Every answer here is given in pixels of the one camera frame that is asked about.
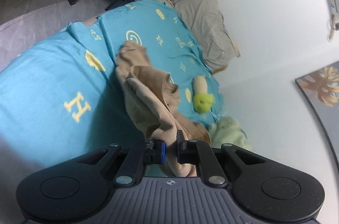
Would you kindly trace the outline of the tan t-shirt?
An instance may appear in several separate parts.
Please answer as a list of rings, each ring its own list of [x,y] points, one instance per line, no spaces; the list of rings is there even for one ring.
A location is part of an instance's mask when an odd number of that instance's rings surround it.
[[[124,92],[126,111],[135,127],[147,140],[164,141],[166,162],[161,167],[167,176],[196,176],[192,164],[179,164],[176,136],[182,131],[186,140],[211,143],[209,133],[198,122],[178,112],[179,87],[171,83],[169,73],[152,67],[145,47],[126,41],[117,54],[117,78]]]

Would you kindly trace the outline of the framed leaf wall picture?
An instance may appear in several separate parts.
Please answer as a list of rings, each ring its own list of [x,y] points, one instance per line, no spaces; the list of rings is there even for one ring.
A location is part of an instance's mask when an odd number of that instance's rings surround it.
[[[316,115],[338,164],[338,62],[295,80]]]

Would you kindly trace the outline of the light green fleece blanket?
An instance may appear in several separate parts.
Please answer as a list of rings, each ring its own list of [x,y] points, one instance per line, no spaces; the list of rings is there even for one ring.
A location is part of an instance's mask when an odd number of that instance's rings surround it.
[[[233,117],[222,117],[217,123],[209,126],[208,133],[213,148],[220,148],[224,143],[229,143],[253,152],[240,123]]]

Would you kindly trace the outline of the green plush toy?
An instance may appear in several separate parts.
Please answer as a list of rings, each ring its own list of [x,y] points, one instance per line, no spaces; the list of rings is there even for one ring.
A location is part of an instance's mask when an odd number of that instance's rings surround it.
[[[207,81],[204,75],[195,77],[192,81],[194,110],[199,114],[210,111],[214,103],[214,95],[208,93]]]

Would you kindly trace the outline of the teal patterned bed sheet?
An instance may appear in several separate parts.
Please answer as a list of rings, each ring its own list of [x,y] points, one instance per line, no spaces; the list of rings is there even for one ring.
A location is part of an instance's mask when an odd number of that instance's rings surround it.
[[[141,0],[100,15],[91,26],[71,23],[17,56],[1,72],[1,140],[43,166],[111,143],[142,141],[115,74],[128,40],[145,47],[153,67],[178,85],[180,113],[205,127],[218,121],[223,100],[201,46],[174,9]],[[214,95],[203,114],[192,103],[199,75]]]

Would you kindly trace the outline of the grey pillow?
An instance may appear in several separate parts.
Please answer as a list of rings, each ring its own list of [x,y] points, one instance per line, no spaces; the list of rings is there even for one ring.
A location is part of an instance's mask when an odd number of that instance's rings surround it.
[[[226,30],[218,0],[167,1],[202,47],[204,62],[212,72],[240,57],[238,47]]]

